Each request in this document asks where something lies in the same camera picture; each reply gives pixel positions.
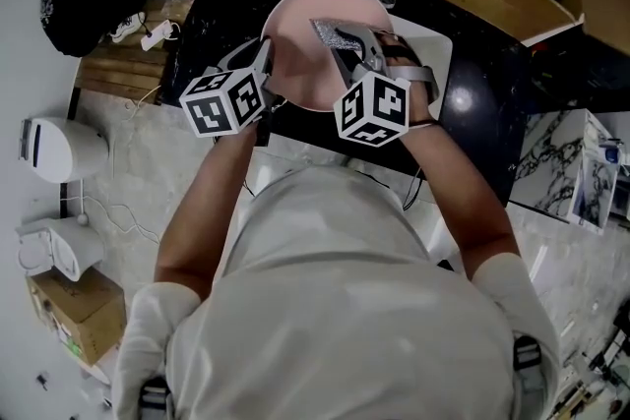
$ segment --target pink plate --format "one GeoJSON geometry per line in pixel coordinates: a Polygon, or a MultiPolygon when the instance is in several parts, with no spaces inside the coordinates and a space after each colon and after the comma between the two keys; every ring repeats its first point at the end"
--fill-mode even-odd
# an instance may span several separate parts
{"type": "Polygon", "coordinates": [[[330,49],[310,20],[330,18],[392,30],[378,0],[282,0],[263,27],[274,43],[269,89],[305,109],[328,112],[346,92],[330,49]]]}

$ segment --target table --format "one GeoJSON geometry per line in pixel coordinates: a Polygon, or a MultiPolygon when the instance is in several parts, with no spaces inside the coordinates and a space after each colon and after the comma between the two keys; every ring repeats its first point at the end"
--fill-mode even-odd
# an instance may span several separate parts
{"type": "MultiPolygon", "coordinates": [[[[279,1],[195,0],[162,77],[162,101],[179,106],[190,81],[231,49],[257,37],[279,1]]],[[[440,121],[507,205],[525,134],[529,50],[444,0],[398,0],[391,13],[453,40],[440,121]]],[[[409,175],[417,172],[400,141],[375,149],[341,140],[332,112],[287,104],[275,113],[272,132],[409,175]]]]}

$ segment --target toilet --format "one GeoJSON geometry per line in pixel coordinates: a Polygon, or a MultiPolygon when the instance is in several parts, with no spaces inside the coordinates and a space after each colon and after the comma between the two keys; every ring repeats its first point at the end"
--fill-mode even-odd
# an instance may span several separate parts
{"type": "Polygon", "coordinates": [[[55,266],[73,281],[104,257],[98,234],[75,217],[42,219],[16,229],[20,237],[18,265],[27,276],[55,266]]]}
{"type": "Polygon", "coordinates": [[[55,184],[95,175],[107,164],[109,148],[94,128],[55,117],[23,122],[20,159],[55,184]]]}

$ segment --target wooden pallet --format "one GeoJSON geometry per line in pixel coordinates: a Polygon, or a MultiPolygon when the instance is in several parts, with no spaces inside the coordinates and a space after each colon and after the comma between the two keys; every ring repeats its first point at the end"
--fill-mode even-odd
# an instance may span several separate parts
{"type": "MultiPolygon", "coordinates": [[[[182,25],[193,0],[148,0],[145,21],[149,30],[164,20],[182,25]]],[[[109,37],[81,60],[75,87],[139,100],[159,86],[168,53],[163,41],[149,51],[144,51],[140,40],[145,30],[128,35],[114,44],[109,37]]],[[[156,103],[158,92],[154,91],[146,103],[156,103]]]]}

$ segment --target white cloth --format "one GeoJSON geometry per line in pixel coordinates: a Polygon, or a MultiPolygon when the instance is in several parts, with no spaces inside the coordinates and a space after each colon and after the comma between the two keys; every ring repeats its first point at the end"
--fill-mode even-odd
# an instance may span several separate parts
{"type": "Polygon", "coordinates": [[[136,295],[114,407],[135,420],[165,355],[181,419],[507,420],[513,332],[540,344],[550,405],[557,338],[520,258],[469,282],[425,260],[387,190],[310,168],[256,198],[204,303],[174,284],[136,295]]]}

